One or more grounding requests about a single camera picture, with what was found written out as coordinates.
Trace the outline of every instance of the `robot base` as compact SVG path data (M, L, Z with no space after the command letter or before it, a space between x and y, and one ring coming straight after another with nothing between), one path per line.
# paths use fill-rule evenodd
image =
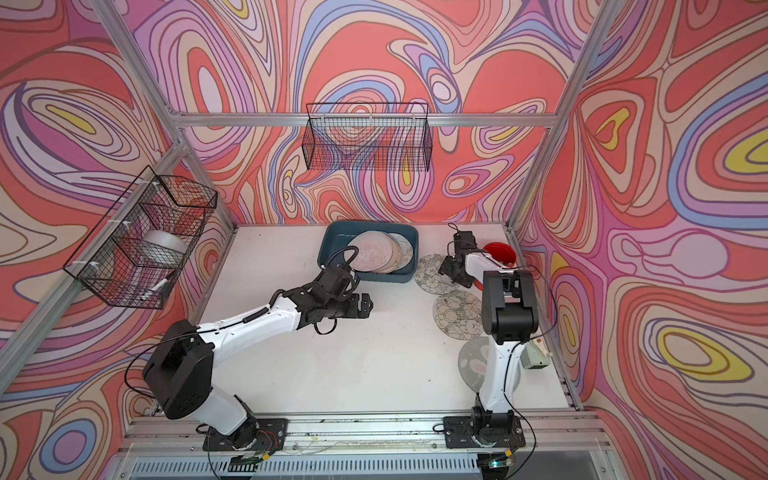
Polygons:
M279 451L283 449L286 442L286 427L288 426L288 419L256 419L257 425L253 428L253 437L256 441L247 450L254 452L267 452L273 450ZM261 430L263 432L272 432L272 435L267 433L258 433ZM274 439L277 439L277 447L274 447ZM206 436L205 443L203 444L203 450L206 452L237 452L235 446L232 444L231 439L227 435L221 435L216 429L210 430L210 435Z
M471 416L443 417L445 446L449 449L505 448L513 452L525 447L525 437L520 425L520 418L510 416L509 428L506 426L499 426L498 428L486 426L480 429L475 428L475 418Z

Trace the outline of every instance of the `metal grate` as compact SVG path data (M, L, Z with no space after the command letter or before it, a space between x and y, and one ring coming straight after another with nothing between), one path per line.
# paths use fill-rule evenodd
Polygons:
M424 453L409 455L276 455L261 465L230 466L229 458L211 458L222 477L288 475L477 474L477 455ZM128 478L211 478L206 457L138 458Z
M308 170L428 171L425 103L307 104L302 149Z
M216 202L213 189L186 177L157 175L84 266L73 273L65 265L65 271L110 306L162 309ZM173 234L186 250L146 241L152 230Z

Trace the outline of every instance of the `vent grille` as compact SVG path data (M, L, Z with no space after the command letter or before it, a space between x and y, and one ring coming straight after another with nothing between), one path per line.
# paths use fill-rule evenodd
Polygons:
M232 465L229 459L212 458L220 477L281 475L479 473L477 455L425 453L413 455L278 455L261 465ZM137 458L130 478L210 478L207 458Z

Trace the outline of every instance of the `psychedelic wallpaper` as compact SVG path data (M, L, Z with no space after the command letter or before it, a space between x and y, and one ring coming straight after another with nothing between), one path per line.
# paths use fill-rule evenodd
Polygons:
M592 2L128 2L124 20L181 112L425 101L552 112ZM306 172L302 128L187 129L235 223L503 221L543 129L441 127L428 173Z
M5 344L170 141L87 2L0 2L0 45ZM175 173L190 176L184 163ZM131 354L191 312L226 237L214 217L163 311L110 308L88 292L75 300L0 397L1 479L97 478L148 406L122 384Z
M768 478L767 118L768 2L630 0L516 219L632 478Z
M542 127L461 127L424 171L307 170L301 128L190 127L235 223L505 221Z

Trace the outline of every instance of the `stack of plates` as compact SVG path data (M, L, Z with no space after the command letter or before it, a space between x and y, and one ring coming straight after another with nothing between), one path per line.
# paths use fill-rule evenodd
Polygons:
M413 245L399 233L368 230L353 238L349 245L359 249L349 264L358 272L391 273L408 265L413 258ZM347 260L352 253L345 252Z

